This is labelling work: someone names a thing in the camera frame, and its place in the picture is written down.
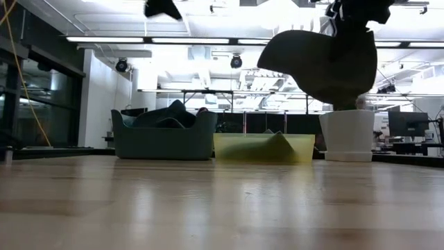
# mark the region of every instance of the wooden table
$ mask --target wooden table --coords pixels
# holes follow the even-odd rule
[[[442,249],[444,172],[87,156],[0,168],[0,249]]]

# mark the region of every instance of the yellow translucent bin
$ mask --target yellow translucent bin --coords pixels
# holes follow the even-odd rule
[[[217,163],[311,163],[315,135],[215,133]]]

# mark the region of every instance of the ceiling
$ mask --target ceiling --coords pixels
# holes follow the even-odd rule
[[[143,0],[19,0],[21,5],[65,35],[209,38],[271,38],[284,30],[306,28],[310,22],[319,22],[323,16],[325,5],[299,8],[293,1],[261,0],[255,2],[257,6],[245,6],[246,0],[175,1],[184,17],[183,22],[177,22],[167,16],[145,18]],[[386,25],[371,23],[369,27],[374,30],[378,40],[444,41],[444,1],[429,2],[425,15],[419,14],[422,10],[420,6],[392,6],[392,15]],[[215,6],[214,13],[210,12],[211,4]],[[110,44],[92,48],[96,56],[112,62],[122,53],[136,53],[138,56],[128,56],[130,63],[143,68],[145,63],[154,62],[159,72],[159,82],[164,84],[190,83],[202,75],[202,65],[197,65],[196,60],[190,58],[190,54],[199,57],[201,53],[191,46]],[[230,57],[214,54],[226,53],[231,56],[238,53],[244,62],[242,68],[249,69],[255,67],[262,49],[206,46],[206,52],[209,51],[210,55],[207,53],[204,67],[211,79],[239,81],[242,71],[230,68]],[[412,82],[414,73],[420,72],[417,69],[424,69],[425,65],[444,64],[444,50],[379,49],[378,58],[377,85],[384,84],[385,78]]]

